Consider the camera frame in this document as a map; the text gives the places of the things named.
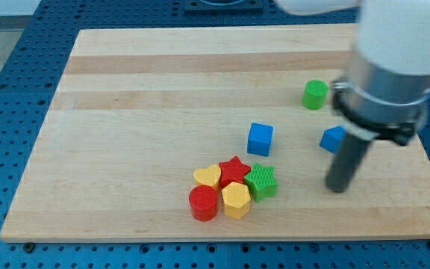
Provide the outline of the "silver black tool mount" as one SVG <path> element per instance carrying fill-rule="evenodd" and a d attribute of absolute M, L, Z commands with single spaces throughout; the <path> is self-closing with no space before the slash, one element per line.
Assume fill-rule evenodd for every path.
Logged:
<path fill-rule="evenodd" d="M 426 124 L 430 75 L 390 71 L 353 49 L 331 89 L 335 113 L 348 133 L 360 139 L 405 146 Z"/>

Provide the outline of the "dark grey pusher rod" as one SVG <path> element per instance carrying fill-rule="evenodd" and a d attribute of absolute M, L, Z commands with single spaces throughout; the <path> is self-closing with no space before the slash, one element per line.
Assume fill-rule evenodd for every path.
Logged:
<path fill-rule="evenodd" d="M 343 193 L 347 190 L 371 143 L 371 140 L 345 134 L 325 176 L 325 185 L 330 191 Z"/>

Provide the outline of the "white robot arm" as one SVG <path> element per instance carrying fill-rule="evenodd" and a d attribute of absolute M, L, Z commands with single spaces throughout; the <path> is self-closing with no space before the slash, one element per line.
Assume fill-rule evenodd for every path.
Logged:
<path fill-rule="evenodd" d="M 276 0 L 309 16 L 358 7 L 358 27 L 345 70 L 331 83 L 334 112 L 346 134 L 325 176 L 344 192 L 374 140 L 400 146 L 426 124 L 430 97 L 430 0 Z"/>

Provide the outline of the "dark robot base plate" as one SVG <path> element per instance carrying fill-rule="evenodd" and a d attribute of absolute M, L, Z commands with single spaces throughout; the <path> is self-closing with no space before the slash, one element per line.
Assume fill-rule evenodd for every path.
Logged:
<path fill-rule="evenodd" d="M 262 0 L 183 0 L 185 13 L 262 11 Z"/>

